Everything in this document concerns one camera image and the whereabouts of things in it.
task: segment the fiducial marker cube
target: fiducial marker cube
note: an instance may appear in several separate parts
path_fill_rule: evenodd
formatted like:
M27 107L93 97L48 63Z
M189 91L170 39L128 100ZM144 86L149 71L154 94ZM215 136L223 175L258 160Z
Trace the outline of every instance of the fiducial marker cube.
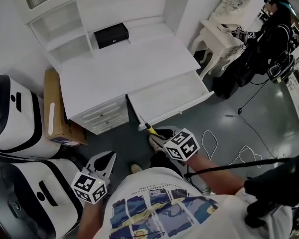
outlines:
M248 39L255 39L256 33L254 31L247 31Z
M75 195L88 203L96 204L107 193L105 181L77 172L71 184Z
M170 141L164 144L164 151L172 159L187 161L200 149L200 146L192 132L182 129Z

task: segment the open drawer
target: open drawer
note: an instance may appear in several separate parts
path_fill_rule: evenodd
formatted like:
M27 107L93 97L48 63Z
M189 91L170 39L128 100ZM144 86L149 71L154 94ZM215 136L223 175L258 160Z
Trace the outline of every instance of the open drawer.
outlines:
M209 92L195 71L128 94L139 119L139 130L145 129L142 118L151 125L191 108L214 92Z

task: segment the beige shoe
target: beige shoe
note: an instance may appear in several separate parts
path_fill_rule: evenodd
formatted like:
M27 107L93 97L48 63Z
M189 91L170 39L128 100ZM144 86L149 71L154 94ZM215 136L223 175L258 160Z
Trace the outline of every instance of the beige shoe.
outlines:
M159 151L163 150L154 140L149 136L149 144L153 148L153 151L155 153L158 153Z
M142 171L143 171L143 169L139 165L136 165L136 164L131 165L131 172L133 174L139 173L139 172L142 172Z

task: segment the white wall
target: white wall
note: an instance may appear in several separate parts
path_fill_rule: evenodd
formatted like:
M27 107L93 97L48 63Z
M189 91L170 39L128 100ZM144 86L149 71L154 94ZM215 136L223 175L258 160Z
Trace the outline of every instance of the white wall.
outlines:
M42 96L44 71L51 67L12 0L0 0L0 74Z
M176 34L186 47L192 44L203 28L199 23L200 20L208 19L220 2L221 0L190 0L188 2Z

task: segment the black backpack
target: black backpack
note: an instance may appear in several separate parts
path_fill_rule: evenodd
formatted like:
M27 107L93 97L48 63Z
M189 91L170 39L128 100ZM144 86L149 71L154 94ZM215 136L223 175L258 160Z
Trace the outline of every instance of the black backpack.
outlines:
M287 33L286 49L279 55L279 57L272 62L268 61L267 75L273 83L279 83L286 79L293 71L295 67L295 58L291 55L290 40L292 31L286 25L278 25L277 28L283 28Z

